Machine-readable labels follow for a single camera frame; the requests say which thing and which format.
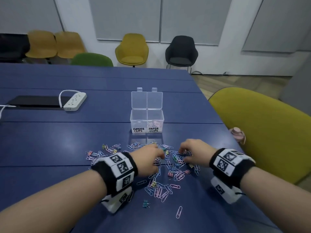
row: clear plastic box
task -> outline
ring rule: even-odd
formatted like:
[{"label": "clear plastic box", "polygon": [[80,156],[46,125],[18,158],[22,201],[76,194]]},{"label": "clear plastic box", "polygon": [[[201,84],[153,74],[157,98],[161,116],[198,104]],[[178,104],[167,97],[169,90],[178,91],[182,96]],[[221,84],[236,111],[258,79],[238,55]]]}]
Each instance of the clear plastic box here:
[{"label": "clear plastic box", "polygon": [[143,92],[137,88],[132,92],[132,111],[130,116],[132,133],[162,133],[164,116],[162,111],[163,92],[152,88]]}]

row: black chair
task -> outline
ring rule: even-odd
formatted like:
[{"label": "black chair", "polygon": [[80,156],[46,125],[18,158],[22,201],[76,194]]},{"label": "black chair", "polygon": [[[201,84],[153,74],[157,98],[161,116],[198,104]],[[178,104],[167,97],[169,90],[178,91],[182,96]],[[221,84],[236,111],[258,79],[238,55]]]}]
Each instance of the black chair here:
[{"label": "black chair", "polygon": [[198,52],[195,48],[194,40],[188,36],[176,36],[165,51],[165,59],[169,68],[171,68],[171,65],[187,67],[187,70],[190,67],[190,74],[191,66],[194,65],[197,57]]},{"label": "black chair", "polygon": [[21,63],[30,44],[24,34],[0,34],[0,62]]}]

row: power outlet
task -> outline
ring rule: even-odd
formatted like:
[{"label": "power outlet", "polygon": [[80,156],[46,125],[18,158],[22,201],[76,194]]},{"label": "power outlet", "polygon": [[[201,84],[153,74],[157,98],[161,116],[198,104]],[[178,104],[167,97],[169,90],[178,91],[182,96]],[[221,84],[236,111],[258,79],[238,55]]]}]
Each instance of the power outlet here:
[{"label": "power outlet", "polygon": [[70,98],[70,100],[63,106],[65,111],[77,111],[82,103],[86,99],[86,93],[84,92],[77,92]]}]

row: floor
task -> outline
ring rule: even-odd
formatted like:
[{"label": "floor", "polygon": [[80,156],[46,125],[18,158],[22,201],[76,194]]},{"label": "floor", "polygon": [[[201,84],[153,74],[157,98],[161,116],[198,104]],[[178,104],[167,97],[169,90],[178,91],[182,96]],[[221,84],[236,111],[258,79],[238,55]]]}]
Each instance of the floor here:
[{"label": "floor", "polygon": [[[281,90],[291,79],[291,77],[203,76],[195,74],[192,77],[207,99],[225,87],[241,87],[278,99]],[[311,175],[303,179],[298,186],[311,192]]]}]

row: hand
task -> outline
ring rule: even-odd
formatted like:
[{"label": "hand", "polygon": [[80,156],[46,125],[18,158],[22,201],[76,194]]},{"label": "hand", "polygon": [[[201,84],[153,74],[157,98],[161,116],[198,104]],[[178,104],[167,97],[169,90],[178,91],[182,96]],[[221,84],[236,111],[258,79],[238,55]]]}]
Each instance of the hand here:
[{"label": "hand", "polygon": [[164,159],[164,152],[157,144],[145,145],[131,153],[138,169],[139,176],[150,176],[158,172],[158,167],[153,165],[155,159]]},{"label": "hand", "polygon": [[184,150],[189,150],[192,153],[192,156],[184,158],[186,163],[191,163],[193,165],[198,164],[204,167],[209,166],[212,156],[217,151],[216,148],[198,139],[187,139],[181,143],[179,153],[182,154]]}]

